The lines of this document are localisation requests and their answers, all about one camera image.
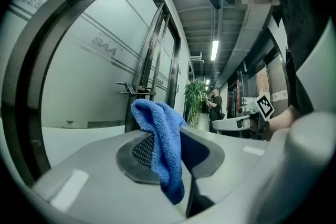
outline person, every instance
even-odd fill
[[[277,24],[283,20],[287,35],[286,73],[289,79],[290,106],[265,125],[264,138],[270,139],[276,130],[291,127],[295,120],[313,111],[309,97],[296,77],[296,72],[319,40],[329,18],[323,0],[226,0],[229,4],[271,4]],[[257,131],[257,122],[251,121]]]
[[[219,90],[213,88],[212,89],[212,102],[209,100],[206,100],[207,106],[210,108],[209,111],[209,118],[210,118],[210,123],[209,123],[209,131],[212,133],[217,133],[217,130],[212,128],[212,122],[217,121],[220,119],[220,109],[222,106],[222,97],[219,95]]]

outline metal door frame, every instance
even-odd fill
[[[41,126],[42,93],[50,62],[66,31],[93,1],[48,0],[29,20],[10,55],[2,92],[3,127],[11,158],[27,186],[32,186],[50,169]],[[169,14],[165,2],[154,2],[161,9],[160,16],[155,18],[159,20],[163,14]],[[157,25],[157,22],[151,24],[141,55],[153,43],[152,33]],[[173,107],[181,39],[173,19],[169,20],[168,28],[175,39],[167,97]],[[140,66],[146,60],[141,58]],[[140,77],[141,73],[135,88],[142,82]]]

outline dark clothing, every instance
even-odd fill
[[[220,95],[213,97],[212,102],[217,104],[217,106],[215,108],[213,108],[212,106],[210,106],[210,111],[209,111],[209,118],[210,118],[210,124],[209,124],[209,130],[212,133],[217,133],[217,131],[215,129],[212,128],[211,123],[213,121],[217,121],[219,120],[219,115],[220,115],[220,108],[222,106],[222,97]]]
[[[282,18],[287,34],[289,55],[286,71],[289,78],[290,103],[302,115],[313,111],[311,102],[295,73],[314,49],[329,16],[321,11],[318,0],[280,0],[275,7],[274,18]]]

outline man standing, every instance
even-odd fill
[[[220,108],[222,106],[222,97],[219,95],[219,90],[218,89],[212,89],[212,102],[209,100],[206,100],[207,106],[210,108],[209,112],[209,118],[210,118],[210,124],[209,124],[209,130],[212,133],[217,133],[217,130],[212,128],[212,122],[219,120],[219,115],[220,115]]]

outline potted plant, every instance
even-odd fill
[[[189,106],[187,117],[187,125],[192,128],[197,128],[199,117],[200,103],[206,99],[205,83],[198,80],[193,80],[185,86],[185,102]]]

